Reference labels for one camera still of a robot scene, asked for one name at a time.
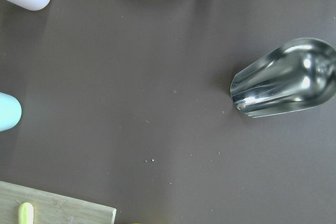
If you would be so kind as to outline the green cup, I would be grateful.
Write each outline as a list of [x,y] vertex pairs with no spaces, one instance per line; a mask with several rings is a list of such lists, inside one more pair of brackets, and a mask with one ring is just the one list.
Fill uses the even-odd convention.
[[19,101],[9,94],[1,93],[1,131],[9,130],[16,126],[21,115],[22,107]]

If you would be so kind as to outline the bamboo cutting board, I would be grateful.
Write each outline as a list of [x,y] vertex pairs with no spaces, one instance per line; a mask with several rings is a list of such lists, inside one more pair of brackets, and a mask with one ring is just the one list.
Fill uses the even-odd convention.
[[1,223],[19,223],[19,208],[32,205],[31,223],[114,223],[117,210],[85,200],[1,182]]

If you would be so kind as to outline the yellow plastic knife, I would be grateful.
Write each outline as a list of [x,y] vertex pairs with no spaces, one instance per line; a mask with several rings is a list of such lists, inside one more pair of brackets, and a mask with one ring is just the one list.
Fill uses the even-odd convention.
[[18,223],[33,224],[34,223],[34,207],[29,202],[24,202],[18,207]]

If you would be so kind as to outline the metal scoop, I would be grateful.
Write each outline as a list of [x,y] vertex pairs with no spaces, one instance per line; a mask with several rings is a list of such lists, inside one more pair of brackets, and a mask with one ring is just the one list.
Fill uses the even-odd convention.
[[291,40],[235,74],[230,96],[252,118],[322,105],[335,96],[335,48],[316,38]]

